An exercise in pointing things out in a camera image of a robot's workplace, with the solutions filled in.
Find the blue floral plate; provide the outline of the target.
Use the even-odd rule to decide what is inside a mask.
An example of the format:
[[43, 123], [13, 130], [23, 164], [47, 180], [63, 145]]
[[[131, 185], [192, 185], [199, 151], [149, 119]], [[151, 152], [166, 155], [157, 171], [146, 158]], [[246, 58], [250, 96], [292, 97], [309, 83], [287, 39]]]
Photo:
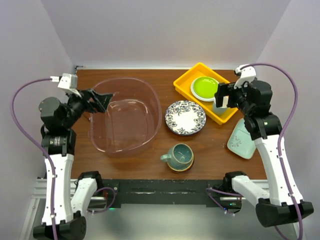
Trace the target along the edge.
[[180, 100], [172, 103], [164, 115], [167, 127], [180, 136], [198, 133], [206, 124], [204, 109], [196, 102]]

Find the green rimmed lettered plate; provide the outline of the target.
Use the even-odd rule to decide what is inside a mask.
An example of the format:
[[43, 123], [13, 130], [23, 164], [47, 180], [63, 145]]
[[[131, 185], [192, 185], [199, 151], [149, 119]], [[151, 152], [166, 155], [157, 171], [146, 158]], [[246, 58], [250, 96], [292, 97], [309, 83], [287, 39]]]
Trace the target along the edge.
[[203, 126], [197, 125], [177, 125], [177, 126], [167, 126], [168, 129], [176, 135], [179, 136], [192, 136], [196, 135], [202, 131]]

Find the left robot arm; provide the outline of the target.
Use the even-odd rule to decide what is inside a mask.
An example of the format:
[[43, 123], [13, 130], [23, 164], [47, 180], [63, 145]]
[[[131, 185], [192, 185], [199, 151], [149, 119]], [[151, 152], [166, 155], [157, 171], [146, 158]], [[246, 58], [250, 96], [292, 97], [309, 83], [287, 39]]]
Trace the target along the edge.
[[68, 95], [66, 103], [56, 97], [44, 99], [38, 106], [41, 127], [41, 150], [46, 166], [46, 202], [41, 225], [33, 229], [37, 240], [82, 240], [87, 231], [85, 213], [92, 196], [104, 190], [98, 171], [83, 172], [71, 193], [71, 171], [75, 157], [76, 132], [73, 125], [83, 113], [105, 113], [112, 93], [93, 89]]

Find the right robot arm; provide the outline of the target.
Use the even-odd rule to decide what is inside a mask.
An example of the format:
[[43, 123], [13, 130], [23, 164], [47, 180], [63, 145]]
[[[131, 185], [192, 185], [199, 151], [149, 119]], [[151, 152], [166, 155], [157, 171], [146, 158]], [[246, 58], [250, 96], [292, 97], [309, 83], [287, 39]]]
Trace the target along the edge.
[[273, 92], [264, 81], [220, 83], [215, 93], [215, 104], [220, 107], [224, 97], [227, 105], [243, 113], [244, 125], [261, 156], [269, 190], [263, 190], [243, 172], [226, 173], [223, 192], [230, 197], [237, 193], [254, 207], [260, 224], [267, 228], [296, 223], [314, 212], [311, 202], [304, 201], [292, 176], [287, 160], [282, 125], [270, 112]]

